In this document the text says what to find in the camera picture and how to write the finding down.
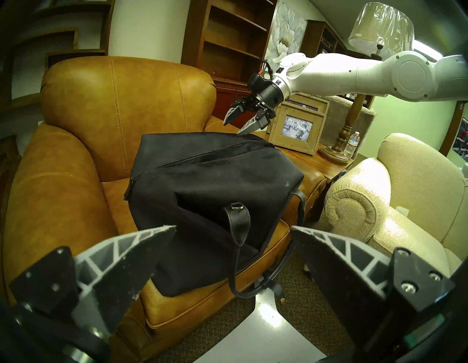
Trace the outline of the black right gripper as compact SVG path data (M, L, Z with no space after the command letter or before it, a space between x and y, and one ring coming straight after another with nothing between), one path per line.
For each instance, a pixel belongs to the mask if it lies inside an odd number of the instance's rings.
M227 111L223 125L232 124L243 126L238 134L250 134L258 129L266 128L271 119L276 117L276 107L284 101L282 90L277 84L264 85L261 89L251 91L253 97L253 110L256 115L252 117L252 110L245 101L236 101Z

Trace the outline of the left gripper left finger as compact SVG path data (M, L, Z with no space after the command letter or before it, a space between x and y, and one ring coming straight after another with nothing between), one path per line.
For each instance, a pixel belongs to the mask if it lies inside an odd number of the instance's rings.
M59 246L18 275L10 290L36 315L109 336L154 275L175 233L174 225L132 232L76 256Z

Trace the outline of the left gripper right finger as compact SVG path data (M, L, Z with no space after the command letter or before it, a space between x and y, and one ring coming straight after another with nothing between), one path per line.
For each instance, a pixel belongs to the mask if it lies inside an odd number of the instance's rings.
M391 257L350 237L293 226L319 290L357 348L392 348L442 311L455 283L415 252L397 246Z

